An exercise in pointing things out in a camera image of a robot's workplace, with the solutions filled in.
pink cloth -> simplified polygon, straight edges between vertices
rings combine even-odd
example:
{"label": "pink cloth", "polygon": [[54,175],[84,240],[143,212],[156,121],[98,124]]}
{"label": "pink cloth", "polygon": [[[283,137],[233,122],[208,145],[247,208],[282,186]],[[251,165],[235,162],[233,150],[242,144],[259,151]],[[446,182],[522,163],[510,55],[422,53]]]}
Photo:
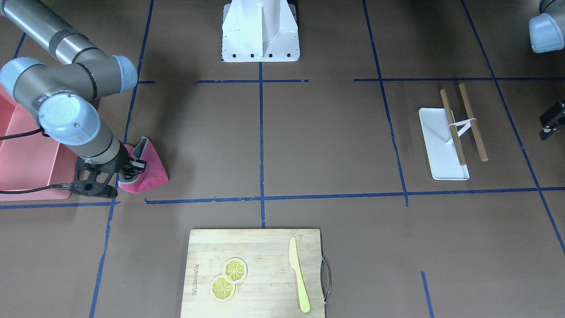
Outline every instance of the pink cloth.
{"label": "pink cloth", "polygon": [[161,159],[149,138],[143,136],[135,148],[130,145],[125,145],[125,148],[132,158],[144,160],[147,162],[147,165],[145,166],[145,172],[134,177],[134,179],[118,181],[120,188],[129,193],[140,194],[169,181]]}

pink tray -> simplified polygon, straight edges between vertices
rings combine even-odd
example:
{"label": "pink tray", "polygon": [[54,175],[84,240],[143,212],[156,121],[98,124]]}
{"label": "pink tray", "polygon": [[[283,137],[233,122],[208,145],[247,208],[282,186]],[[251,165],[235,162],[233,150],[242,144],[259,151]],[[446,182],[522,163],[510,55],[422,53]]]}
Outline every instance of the pink tray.
{"label": "pink tray", "polygon": [[[29,113],[0,85],[0,136],[37,129]],[[76,155],[41,134],[0,141],[0,190],[28,190],[72,183]],[[48,189],[30,194],[0,194],[0,201],[66,199],[68,190]]]}

yellow knife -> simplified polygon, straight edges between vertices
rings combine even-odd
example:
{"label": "yellow knife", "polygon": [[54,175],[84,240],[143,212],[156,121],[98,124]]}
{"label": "yellow knife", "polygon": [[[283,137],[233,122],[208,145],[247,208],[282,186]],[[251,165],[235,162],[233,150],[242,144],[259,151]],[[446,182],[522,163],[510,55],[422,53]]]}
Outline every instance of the yellow knife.
{"label": "yellow knife", "polygon": [[296,284],[298,285],[298,301],[300,302],[300,310],[302,312],[310,311],[310,300],[308,293],[306,293],[306,286],[302,278],[302,271],[300,270],[300,262],[298,261],[298,250],[296,248],[296,237],[290,237],[290,244],[288,245],[288,259],[290,267],[296,273]]}

blue tape line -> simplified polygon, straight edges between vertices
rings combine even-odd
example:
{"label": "blue tape line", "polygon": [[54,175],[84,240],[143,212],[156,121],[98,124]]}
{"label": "blue tape line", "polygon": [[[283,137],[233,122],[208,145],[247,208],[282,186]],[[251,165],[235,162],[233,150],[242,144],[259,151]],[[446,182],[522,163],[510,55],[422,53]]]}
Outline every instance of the blue tape line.
{"label": "blue tape line", "polygon": [[215,83],[258,83],[259,80],[197,80],[196,84],[215,84]]}
{"label": "blue tape line", "polygon": [[16,53],[14,53],[14,58],[17,58],[18,55],[20,54],[20,50],[21,50],[21,46],[24,44],[24,40],[27,34],[25,34],[25,32],[21,35],[21,39],[20,39],[20,43],[18,44],[18,47],[16,48]]}
{"label": "blue tape line", "polygon": [[429,290],[428,290],[428,280],[425,277],[424,271],[421,271],[420,274],[422,275],[422,283],[424,284],[425,299],[428,302],[429,318],[434,318],[432,299],[429,296]]}
{"label": "blue tape line", "polygon": [[446,191],[412,191],[408,195],[445,195],[445,194],[487,194],[508,192],[535,192],[537,188],[507,188],[507,189],[482,189],[482,190],[446,190]]}
{"label": "blue tape line", "polygon": [[90,305],[90,316],[89,318],[94,318],[94,312],[96,311],[96,301],[98,301],[98,292],[100,291],[100,281],[102,280],[102,270],[104,269],[104,261],[106,260],[106,250],[108,250],[108,241],[110,240],[110,222],[114,216],[113,204],[110,206],[110,211],[108,212],[108,222],[106,223],[106,236],[104,238],[104,252],[100,258],[100,263],[98,264],[98,274],[96,275],[96,284],[94,285],[94,294],[92,295],[92,304]]}
{"label": "blue tape line", "polygon": [[398,162],[398,174],[400,175],[400,181],[402,183],[402,190],[404,191],[404,200],[406,206],[408,206],[408,194],[406,191],[406,182],[404,181],[404,174],[402,173],[402,165],[400,163],[400,155],[398,154],[398,147],[396,145],[396,138],[394,137],[394,128],[392,125],[392,119],[390,118],[390,111],[388,107],[388,102],[386,101],[385,85],[383,83],[383,75],[381,74],[381,67],[379,65],[379,56],[377,55],[377,48],[375,46],[375,40],[373,38],[373,31],[371,29],[371,21],[369,20],[369,11],[367,10],[367,3],[363,0],[363,8],[365,10],[365,19],[367,19],[367,28],[369,30],[369,37],[371,38],[371,46],[373,47],[373,55],[375,57],[375,66],[377,67],[377,74],[379,75],[379,83],[381,86],[381,93],[383,94],[383,102],[385,104],[386,118],[390,126],[390,137],[392,139],[392,144],[394,146],[394,152],[396,152],[396,160]]}
{"label": "blue tape line", "polygon": [[92,203],[44,203],[44,204],[14,204],[14,205],[0,205],[0,210],[11,209],[35,209],[35,208],[77,208],[77,207],[108,207],[111,205],[119,204],[119,202],[92,202]]}
{"label": "blue tape line", "polygon": [[300,83],[301,79],[290,79],[290,80],[263,80],[263,83]]}
{"label": "blue tape line", "polygon": [[496,78],[496,80],[565,80],[565,78]]}
{"label": "blue tape line", "polygon": [[485,58],[486,65],[488,66],[490,73],[492,74],[492,77],[494,79],[494,83],[495,83],[496,88],[498,90],[498,94],[500,95],[500,99],[502,100],[502,105],[504,106],[504,110],[506,111],[506,115],[508,116],[508,119],[510,121],[510,125],[512,125],[512,130],[514,130],[514,135],[516,135],[516,139],[518,140],[518,144],[520,145],[520,149],[522,150],[522,154],[524,155],[524,159],[526,160],[526,163],[528,164],[528,169],[530,170],[530,173],[532,174],[532,178],[533,178],[534,183],[536,184],[536,188],[537,188],[537,190],[540,194],[541,201],[544,204],[544,208],[545,208],[545,211],[547,213],[547,216],[549,217],[551,225],[553,226],[553,230],[555,231],[555,235],[557,236],[557,240],[559,241],[559,244],[561,245],[561,250],[563,251],[563,254],[565,254],[565,244],[563,243],[563,239],[561,238],[561,234],[559,233],[559,229],[557,228],[557,225],[555,224],[555,221],[553,220],[553,215],[551,214],[549,206],[547,205],[547,202],[545,201],[544,193],[543,193],[543,191],[540,187],[540,184],[539,184],[539,182],[536,178],[536,174],[533,171],[532,164],[530,163],[530,160],[528,158],[528,154],[526,153],[526,150],[524,148],[524,144],[522,143],[522,139],[520,138],[520,135],[518,134],[518,129],[516,129],[516,125],[514,123],[514,120],[512,119],[512,115],[510,114],[510,110],[508,109],[508,105],[506,104],[506,100],[504,98],[504,95],[502,94],[502,90],[500,89],[500,85],[498,84],[498,80],[497,80],[496,76],[494,75],[494,70],[492,68],[492,65],[490,64],[489,58],[486,56],[485,48],[483,47],[483,43],[481,42],[481,39],[479,37],[479,33],[477,32],[477,29],[475,28],[475,24],[473,23],[473,19],[471,18],[471,14],[469,13],[467,5],[465,4],[465,0],[461,0],[461,4],[463,5],[465,13],[467,14],[467,18],[469,19],[469,23],[471,24],[471,28],[473,29],[473,33],[475,34],[477,42],[479,43],[479,47],[481,48],[481,51],[482,51],[483,56]]}
{"label": "blue tape line", "polygon": [[207,199],[179,199],[179,200],[148,200],[146,204],[181,204],[181,203],[209,203],[209,202],[238,202],[238,201],[260,201],[260,196],[246,197],[211,197]]}
{"label": "blue tape line", "polygon": [[263,63],[259,62],[259,135],[260,135],[260,149],[261,149],[261,228],[266,227],[265,215],[265,162],[264,162],[264,135],[263,135]]}
{"label": "blue tape line", "polygon": [[563,191],[565,187],[542,187],[541,191]]}
{"label": "blue tape line", "polygon": [[[543,191],[565,191],[565,187],[541,188]],[[420,195],[457,195],[457,194],[489,194],[489,193],[509,193],[509,192],[536,192],[537,188],[500,188],[500,189],[479,189],[479,190],[444,190],[444,191],[410,191],[409,196]],[[310,200],[310,199],[343,199],[356,197],[385,197],[385,196],[404,196],[404,192],[375,192],[360,194],[312,194],[312,195],[274,195],[265,196],[265,201],[276,200]],[[146,204],[182,204],[182,203],[210,203],[210,202],[238,202],[238,201],[261,201],[261,196],[246,197],[211,197],[205,199],[177,199],[177,200],[145,200]]]}
{"label": "blue tape line", "polygon": [[222,84],[222,83],[300,83],[301,79],[280,79],[280,80],[197,80],[196,84]]}
{"label": "blue tape line", "polygon": [[544,80],[565,80],[565,78],[383,78],[383,79],[353,79],[353,81],[493,81],[493,80],[525,80],[525,81],[544,81]]}
{"label": "blue tape line", "polygon": [[382,197],[382,196],[404,196],[404,192],[383,192],[366,194],[313,194],[313,195],[278,195],[266,196],[265,200],[304,200],[304,199],[342,199],[347,197]]}
{"label": "blue tape line", "polygon": [[[141,66],[143,65],[143,57],[145,55],[145,45],[147,44],[147,37],[149,35],[149,26],[151,25],[151,16],[153,14],[153,3],[155,0],[151,0],[151,4],[149,4],[149,14],[147,15],[147,23],[145,24],[145,34],[143,36],[143,44],[141,45],[141,52],[140,52],[140,60],[137,63],[137,76],[139,77],[141,73]],[[125,123],[125,131],[124,131],[124,139],[123,143],[128,142],[128,131],[129,131],[129,123],[132,120],[132,113],[133,113],[133,105],[136,101],[136,94],[137,94],[137,86],[133,88],[132,93],[132,100],[129,103],[129,112],[128,112],[128,120]]]}

wooden stick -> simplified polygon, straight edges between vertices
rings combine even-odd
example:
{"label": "wooden stick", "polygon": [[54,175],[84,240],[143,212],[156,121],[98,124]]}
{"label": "wooden stick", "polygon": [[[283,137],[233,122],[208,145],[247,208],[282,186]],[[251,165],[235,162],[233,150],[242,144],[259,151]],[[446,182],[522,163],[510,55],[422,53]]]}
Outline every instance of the wooden stick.
{"label": "wooden stick", "polygon": [[[463,104],[465,105],[465,111],[467,112],[467,118],[475,118],[475,113],[471,108],[471,102],[469,101],[469,95],[467,94],[467,88],[464,83],[459,85],[459,90],[461,91],[461,97],[463,98]],[[481,156],[481,161],[488,161],[489,157],[486,155],[485,144],[483,143],[483,137],[481,137],[481,132],[479,131],[479,124],[477,119],[471,121],[471,130],[473,131],[473,136],[475,137],[475,143],[477,144],[477,150],[479,150],[479,156]]]}
{"label": "wooden stick", "polygon": [[455,145],[455,151],[457,152],[457,159],[459,159],[459,164],[464,166],[467,163],[465,162],[465,155],[463,154],[461,139],[459,139],[459,135],[457,134],[457,127],[453,125],[453,123],[455,123],[455,120],[453,119],[453,114],[451,113],[451,107],[449,106],[449,100],[447,100],[445,89],[442,89],[440,91],[440,95],[441,101],[444,103],[445,115],[447,115],[447,123],[449,124],[449,131],[451,132],[453,144]]}

